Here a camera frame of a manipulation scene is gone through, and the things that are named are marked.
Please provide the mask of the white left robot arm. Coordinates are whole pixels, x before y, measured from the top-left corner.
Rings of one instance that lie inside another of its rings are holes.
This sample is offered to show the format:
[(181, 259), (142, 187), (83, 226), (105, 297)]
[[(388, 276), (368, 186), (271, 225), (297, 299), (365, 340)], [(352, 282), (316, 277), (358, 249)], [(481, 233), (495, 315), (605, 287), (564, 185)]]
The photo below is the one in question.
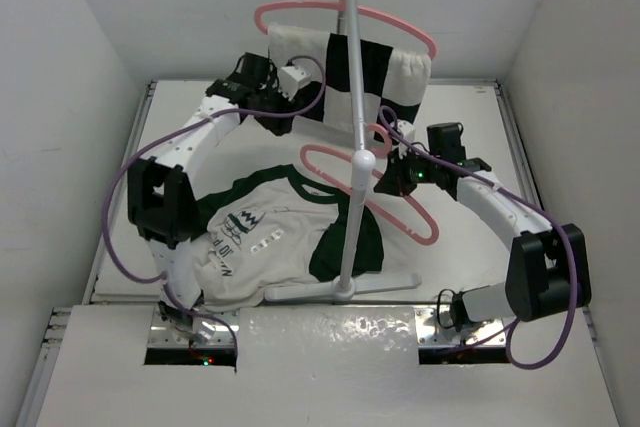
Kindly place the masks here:
[(192, 267), (191, 240), (201, 210), (192, 182), (206, 158), (248, 116), (269, 131), (289, 131), (305, 113), (296, 95), (311, 81), (297, 58), (277, 67), (246, 53), (226, 78), (214, 81), (194, 114), (176, 132), (140, 149), (125, 164), (127, 215), (151, 251), (165, 303), (186, 316), (202, 291)]

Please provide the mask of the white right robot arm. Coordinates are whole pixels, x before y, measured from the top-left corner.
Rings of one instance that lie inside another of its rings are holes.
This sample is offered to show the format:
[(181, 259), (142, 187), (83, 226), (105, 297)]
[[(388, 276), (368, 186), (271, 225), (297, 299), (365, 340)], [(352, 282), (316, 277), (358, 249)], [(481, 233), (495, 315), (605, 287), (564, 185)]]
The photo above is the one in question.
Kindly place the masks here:
[(574, 224), (556, 228), (537, 210), (503, 192), (491, 166), (470, 158), (459, 123), (427, 129), (430, 150), (396, 144), (375, 185), (377, 193), (406, 197), (433, 184), (474, 212), (509, 252), (504, 282), (455, 292), (449, 327), (461, 331), (499, 317), (523, 322), (582, 308), (592, 300), (586, 240)]

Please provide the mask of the pink plastic hanger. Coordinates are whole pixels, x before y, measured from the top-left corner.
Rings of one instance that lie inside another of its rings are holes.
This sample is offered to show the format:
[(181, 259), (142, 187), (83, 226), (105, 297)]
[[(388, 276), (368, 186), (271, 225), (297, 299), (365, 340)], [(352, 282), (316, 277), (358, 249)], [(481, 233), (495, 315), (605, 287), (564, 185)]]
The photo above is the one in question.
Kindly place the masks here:
[[(374, 155), (376, 160), (380, 160), (386, 158), (388, 154), (393, 152), (391, 137), (388, 132), (380, 125), (370, 123), (367, 125), (367, 132), (379, 135), (381, 140), (381, 147), (372, 147), (371, 152)], [(322, 180), (328, 182), (331, 186), (338, 188), (342, 192), (351, 195), (353, 193), (353, 188), (348, 186), (335, 176), (331, 175), (325, 170), (322, 170), (320, 167), (314, 165), (309, 156), (311, 154), (323, 154), (329, 157), (334, 157), (339, 160), (343, 160), (347, 163), (351, 163), (352, 154), (347, 154), (338, 148), (329, 147), (321, 144), (309, 143), (305, 144), (301, 147), (299, 151), (300, 161), (302, 165), (311, 173), (320, 177)], [(368, 193), (367, 198), (364, 201), (364, 205), (368, 207), (373, 213), (377, 214), (383, 220), (389, 222), (392, 226), (398, 229), (402, 234), (410, 238), (412, 241), (421, 246), (431, 246), (434, 245), (440, 237), (440, 229), (439, 225), (436, 222), (435, 218), (428, 212), (428, 210), (411, 194), (401, 196), (401, 199), (413, 210), (414, 213), (418, 215), (418, 217), (423, 220), (428, 228), (429, 233), (427, 236), (420, 234), (415, 229), (410, 227), (404, 220), (401, 220), (397, 215), (392, 214), (388, 209), (381, 206), (379, 203), (376, 203), (375, 200), (370, 199), (370, 194), (376, 196), (376, 193), (373, 192), (374, 180), (379, 181), (383, 177), (383, 173), (379, 171), (377, 168), (373, 168), (369, 177), (369, 186), (367, 187)]]

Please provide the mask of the white and green t shirt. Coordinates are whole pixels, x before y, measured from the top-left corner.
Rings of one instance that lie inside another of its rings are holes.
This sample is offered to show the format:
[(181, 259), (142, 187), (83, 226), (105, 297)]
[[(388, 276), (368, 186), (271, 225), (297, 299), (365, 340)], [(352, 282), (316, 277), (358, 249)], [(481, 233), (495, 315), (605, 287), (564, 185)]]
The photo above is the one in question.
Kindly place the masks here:
[(278, 165), (198, 200), (193, 271), (213, 310), (253, 307), (270, 286), (341, 272), (350, 198)]

